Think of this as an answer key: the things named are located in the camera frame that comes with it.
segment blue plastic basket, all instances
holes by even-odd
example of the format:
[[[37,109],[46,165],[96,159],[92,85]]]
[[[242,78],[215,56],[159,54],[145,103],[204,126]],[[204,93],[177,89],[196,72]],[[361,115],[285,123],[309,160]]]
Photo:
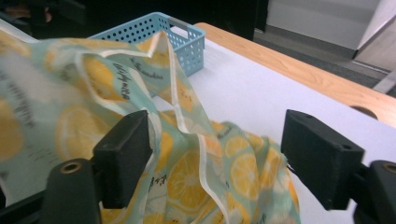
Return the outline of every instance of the blue plastic basket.
[[[187,32],[187,37],[174,33],[171,30],[173,26]],[[150,13],[89,38],[131,44],[144,41],[161,30],[167,33],[186,76],[204,67],[205,31],[161,12]]]

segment wooden table edge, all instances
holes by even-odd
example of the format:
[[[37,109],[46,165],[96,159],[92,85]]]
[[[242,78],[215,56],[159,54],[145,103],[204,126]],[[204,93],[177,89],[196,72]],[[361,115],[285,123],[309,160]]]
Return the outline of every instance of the wooden table edge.
[[[349,106],[361,106],[376,114],[378,120],[396,128],[396,99],[360,84],[316,68],[287,55],[233,35],[210,24],[195,26],[205,30],[205,38],[226,49],[264,65],[283,76]]]

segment lemon print fabric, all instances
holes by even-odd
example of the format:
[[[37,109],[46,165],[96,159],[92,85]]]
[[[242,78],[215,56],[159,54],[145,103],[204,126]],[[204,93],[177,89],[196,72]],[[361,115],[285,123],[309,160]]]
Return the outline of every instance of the lemon print fabric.
[[[91,159],[94,146],[120,117],[147,110],[155,115],[149,116],[155,127],[149,133],[155,139],[150,144],[153,157],[128,207],[102,209],[104,223],[245,224],[263,217],[299,223],[297,193],[276,143],[235,124],[211,121],[178,62],[171,64],[176,55],[166,33],[129,45],[73,38],[27,44],[0,32],[0,60],[9,57],[2,54],[9,49],[40,71],[46,81],[42,83],[68,85],[76,93],[53,94],[50,101],[27,98],[40,116],[29,130],[14,114],[12,97],[0,89],[0,97],[6,97],[0,98],[0,172],[8,174],[11,196],[22,199],[20,176],[30,176],[44,188],[52,163]],[[172,110],[157,111],[149,93],[163,98]],[[42,138],[31,144],[37,134]],[[45,156],[48,162],[42,162]],[[29,193],[35,192],[29,188],[25,195]]]
[[[149,52],[151,49],[155,49],[155,51],[151,52],[152,55],[144,58],[146,63],[155,67],[169,67],[168,41],[167,38],[164,37],[166,37],[166,33],[160,32],[159,38],[150,38],[136,44],[136,47],[143,52]]]
[[[15,50],[24,57],[30,56],[32,52],[28,44],[0,30],[0,54],[7,49]]]
[[[79,39],[79,38],[64,38],[61,42],[72,45],[80,45],[87,49],[109,49],[109,48],[122,48],[128,49],[130,46],[125,42],[105,41],[97,39]]]
[[[93,147],[110,127],[83,105],[72,105],[61,114],[56,125],[56,149],[64,160],[90,159]]]
[[[186,152],[173,167],[168,179],[169,203],[187,213],[197,213],[207,200],[199,178],[199,152]]]
[[[114,90],[114,73],[110,70],[108,64],[94,57],[85,57],[83,63],[92,87],[100,97],[106,100],[125,101]]]
[[[266,163],[260,175],[261,187],[269,189],[274,185],[277,178],[277,171],[282,163],[282,158],[276,149],[270,147],[268,150]]]
[[[254,154],[242,154],[236,158],[231,165],[230,173],[236,191],[245,198],[256,202],[259,198],[260,186]]]
[[[225,145],[225,155],[231,157],[247,147],[250,147],[248,140],[243,136],[236,136],[227,141]]]
[[[23,147],[21,125],[11,105],[0,97],[0,162],[17,155]]]

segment gray floor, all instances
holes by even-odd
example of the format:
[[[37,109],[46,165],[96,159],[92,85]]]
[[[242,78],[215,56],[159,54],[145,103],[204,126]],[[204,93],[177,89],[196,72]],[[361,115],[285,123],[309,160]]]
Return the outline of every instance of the gray floor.
[[[390,70],[379,67],[373,64],[372,61],[364,62],[365,58],[363,57],[364,55],[362,56],[362,52],[358,54],[360,60],[356,62],[356,60],[352,60],[355,53],[354,50],[268,25],[265,33],[256,30],[254,41],[368,88],[373,88],[390,73]],[[381,50],[378,48],[379,46],[371,49],[365,48],[364,50]],[[383,55],[382,57],[388,57],[390,58],[390,64],[396,64],[394,55]],[[387,95],[396,97],[396,88],[389,91]]]
[[[374,41],[360,50],[356,61],[396,71],[396,18],[387,24]]]

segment wall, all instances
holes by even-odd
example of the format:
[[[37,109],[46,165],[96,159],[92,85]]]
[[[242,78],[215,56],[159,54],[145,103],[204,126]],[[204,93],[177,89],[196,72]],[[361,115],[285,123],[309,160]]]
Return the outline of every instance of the wall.
[[[270,0],[267,24],[358,49],[379,1]]]
[[[359,49],[396,15],[396,0],[381,0],[361,39]]]

